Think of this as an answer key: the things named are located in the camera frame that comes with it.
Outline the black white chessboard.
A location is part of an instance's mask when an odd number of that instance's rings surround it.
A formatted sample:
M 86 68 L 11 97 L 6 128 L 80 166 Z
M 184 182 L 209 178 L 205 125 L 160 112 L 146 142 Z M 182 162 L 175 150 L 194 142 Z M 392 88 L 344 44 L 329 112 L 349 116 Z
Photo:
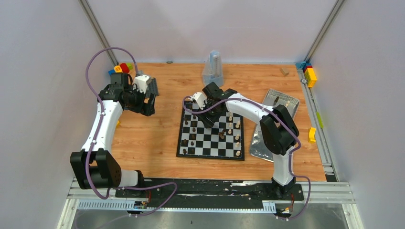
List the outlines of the black white chessboard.
M 225 139 L 218 133 L 224 131 Z M 177 157 L 244 161 L 244 119 L 239 114 L 226 112 L 212 128 L 205 128 L 192 113 L 182 110 Z

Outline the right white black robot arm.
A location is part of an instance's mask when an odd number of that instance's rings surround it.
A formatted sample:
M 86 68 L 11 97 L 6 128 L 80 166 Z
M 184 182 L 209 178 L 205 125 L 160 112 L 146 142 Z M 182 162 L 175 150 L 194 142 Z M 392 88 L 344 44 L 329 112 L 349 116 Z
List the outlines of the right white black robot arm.
M 262 140 L 273 157 L 273 194 L 285 199 L 292 192 L 296 178 L 293 175 L 292 155 L 300 147 L 299 131 L 292 116 L 284 105 L 270 106 L 250 100 L 233 89 L 223 91 L 216 83 L 205 86 L 202 92 L 191 96 L 206 128 L 213 126 L 224 112 L 241 115 L 256 123 L 262 133 Z

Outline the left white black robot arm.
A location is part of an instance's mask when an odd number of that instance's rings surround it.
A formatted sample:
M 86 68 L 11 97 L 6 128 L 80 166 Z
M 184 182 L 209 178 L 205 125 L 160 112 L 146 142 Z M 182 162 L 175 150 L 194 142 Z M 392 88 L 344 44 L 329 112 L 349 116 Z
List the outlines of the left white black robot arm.
M 73 152 L 70 163 L 81 189 L 128 187 L 135 197 L 146 192 L 139 170 L 124 170 L 111 155 L 112 140 L 124 110 L 144 116 L 155 113 L 155 94 L 146 102 L 152 79 L 139 75 L 131 80 L 128 73 L 114 73 L 97 99 L 97 113 L 88 139 L 79 152 Z

